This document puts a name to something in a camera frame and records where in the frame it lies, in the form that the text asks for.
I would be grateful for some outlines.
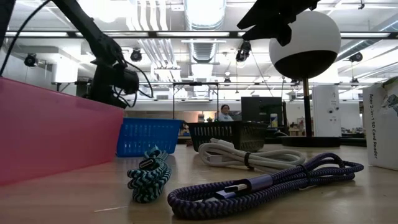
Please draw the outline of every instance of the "white cable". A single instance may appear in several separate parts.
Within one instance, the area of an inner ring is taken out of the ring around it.
[[[230,142],[211,139],[211,143],[199,146],[199,155],[202,161],[214,167],[244,166],[244,156],[247,152],[234,148]],[[249,156],[249,165],[267,173],[275,173],[289,169],[305,162],[301,152],[281,149],[267,152],[254,152]]]

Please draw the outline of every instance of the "blue plastic basket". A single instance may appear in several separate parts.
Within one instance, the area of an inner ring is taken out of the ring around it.
[[[143,156],[154,146],[171,154],[177,145],[181,120],[124,118],[120,129],[118,157]]]

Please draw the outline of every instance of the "white and black sphere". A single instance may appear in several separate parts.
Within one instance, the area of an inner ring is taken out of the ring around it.
[[[289,44],[283,47],[276,39],[269,43],[269,56],[279,73],[297,80],[313,78],[335,62],[341,36],[333,19],[321,12],[306,11],[289,26]]]

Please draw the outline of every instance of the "black plastic basket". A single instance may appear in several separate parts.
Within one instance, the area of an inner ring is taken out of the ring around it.
[[[264,146],[267,125],[246,121],[189,123],[193,148],[197,152],[203,143],[211,138],[222,139],[234,144],[235,149],[255,152]]]

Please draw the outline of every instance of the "basket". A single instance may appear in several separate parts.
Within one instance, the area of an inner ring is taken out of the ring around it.
[[[235,149],[255,152],[263,148],[268,125],[246,121],[189,123],[193,148],[197,152],[203,143],[211,138],[234,144]]]
[[[181,120],[124,118],[120,129],[118,157],[139,157],[154,146],[172,154]]]

